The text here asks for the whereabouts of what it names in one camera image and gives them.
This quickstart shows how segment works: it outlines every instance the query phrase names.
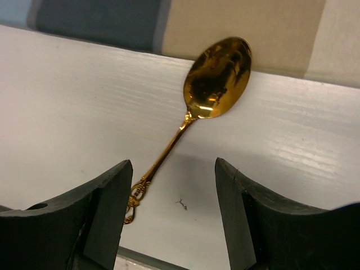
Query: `fabric background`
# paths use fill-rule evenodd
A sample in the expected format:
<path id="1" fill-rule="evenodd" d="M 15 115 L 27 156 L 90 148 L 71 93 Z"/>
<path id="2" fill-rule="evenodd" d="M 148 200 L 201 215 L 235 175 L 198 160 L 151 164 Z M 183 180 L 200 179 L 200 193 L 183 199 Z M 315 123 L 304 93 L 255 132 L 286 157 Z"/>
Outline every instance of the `fabric background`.
<path id="1" fill-rule="evenodd" d="M 0 0 L 0 23 L 195 59 L 235 35 L 257 71 L 360 87 L 359 0 Z"/>

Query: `black clamp jaw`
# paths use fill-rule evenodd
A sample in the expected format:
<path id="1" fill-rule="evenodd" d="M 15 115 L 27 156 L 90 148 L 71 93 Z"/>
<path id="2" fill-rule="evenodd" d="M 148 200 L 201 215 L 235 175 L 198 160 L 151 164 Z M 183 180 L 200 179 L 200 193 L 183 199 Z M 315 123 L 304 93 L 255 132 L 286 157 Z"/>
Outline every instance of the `black clamp jaw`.
<path id="1" fill-rule="evenodd" d="M 112 270 L 130 195 L 123 161 L 28 210 L 0 209 L 0 268 Z"/>
<path id="2" fill-rule="evenodd" d="M 1 207 L 0 269 L 113 270 L 116 254 L 126 251 L 119 241 L 132 172 L 123 161 L 28 210 Z M 360 203 L 331 211 L 300 204 L 222 159 L 215 175 L 232 270 L 360 269 Z M 144 260 L 131 252 L 127 257 Z"/>
<path id="3" fill-rule="evenodd" d="M 223 159 L 215 174 L 231 269 L 360 269 L 360 203 L 330 211 L 304 205 Z"/>

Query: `beige fabric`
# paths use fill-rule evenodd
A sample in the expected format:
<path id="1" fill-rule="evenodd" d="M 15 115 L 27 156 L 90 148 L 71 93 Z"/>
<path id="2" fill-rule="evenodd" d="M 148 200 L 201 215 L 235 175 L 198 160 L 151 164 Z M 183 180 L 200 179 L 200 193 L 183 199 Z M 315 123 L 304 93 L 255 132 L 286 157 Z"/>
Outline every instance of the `beige fabric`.
<path id="1" fill-rule="evenodd" d="M 305 77 L 360 86 L 360 0 L 327 0 Z"/>
<path id="2" fill-rule="evenodd" d="M 325 0 L 173 0 L 163 54 L 195 58 L 236 35 L 253 49 L 254 69 L 303 77 Z"/>

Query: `wood grain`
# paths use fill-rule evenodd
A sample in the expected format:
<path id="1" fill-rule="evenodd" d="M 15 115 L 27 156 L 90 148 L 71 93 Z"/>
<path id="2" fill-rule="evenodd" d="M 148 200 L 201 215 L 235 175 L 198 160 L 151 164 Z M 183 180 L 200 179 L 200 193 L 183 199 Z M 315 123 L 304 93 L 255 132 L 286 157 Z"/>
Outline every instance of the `wood grain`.
<path id="1" fill-rule="evenodd" d="M 0 36 L 2 205 L 25 209 L 124 159 L 136 182 L 182 122 L 192 61 L 5 26 Z M 230 112 L 198 121 L 179 142 L 121 246 L 189 269 L 229 269 L 218 156 L 301 203 L 358 201 L 359 104 L 355 88 L 253 72 Z"/>

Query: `small hole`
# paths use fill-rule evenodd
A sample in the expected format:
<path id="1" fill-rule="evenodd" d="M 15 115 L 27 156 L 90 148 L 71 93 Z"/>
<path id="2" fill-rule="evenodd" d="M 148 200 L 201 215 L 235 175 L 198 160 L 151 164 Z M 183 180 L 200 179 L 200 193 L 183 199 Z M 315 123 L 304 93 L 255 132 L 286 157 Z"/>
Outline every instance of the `small hole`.
<path id="1" fill-rule="evenodd" d="M 45 208 L 45 207 L 47 207 L 47 204 L 41 203 L 41 204 L 35 204 L 27 210 L 35 210 L 35 209 L 41 209 L 41 208 Z"/>

